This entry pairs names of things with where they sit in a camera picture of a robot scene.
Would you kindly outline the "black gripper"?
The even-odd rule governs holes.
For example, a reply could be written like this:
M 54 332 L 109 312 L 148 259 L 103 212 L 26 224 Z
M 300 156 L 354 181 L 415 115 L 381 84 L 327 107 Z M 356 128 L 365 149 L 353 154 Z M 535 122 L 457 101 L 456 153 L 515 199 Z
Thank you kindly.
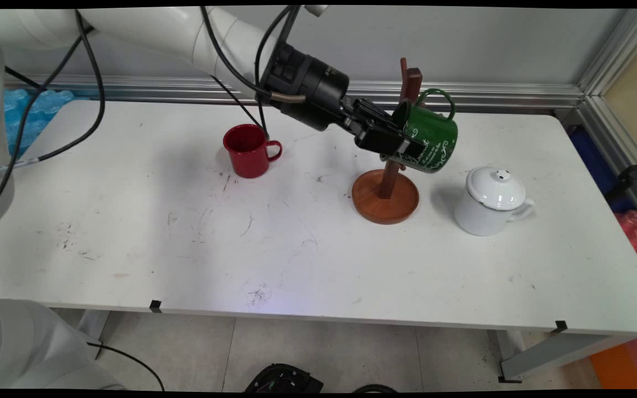
M 263 71 L 260 87 L 284 96 L 302 96 L 304 101 L 288 103 L 261 94 L 256 98 L 316 131 L 336 124 L 353 133 L 361 149 L 397 162 L 420 162 L 430 144 L 408 133 L 407 121 L 395 123 L 369 99 L 349 100 L 348 86 L 349 77 L 341 71 L 280 42 Z

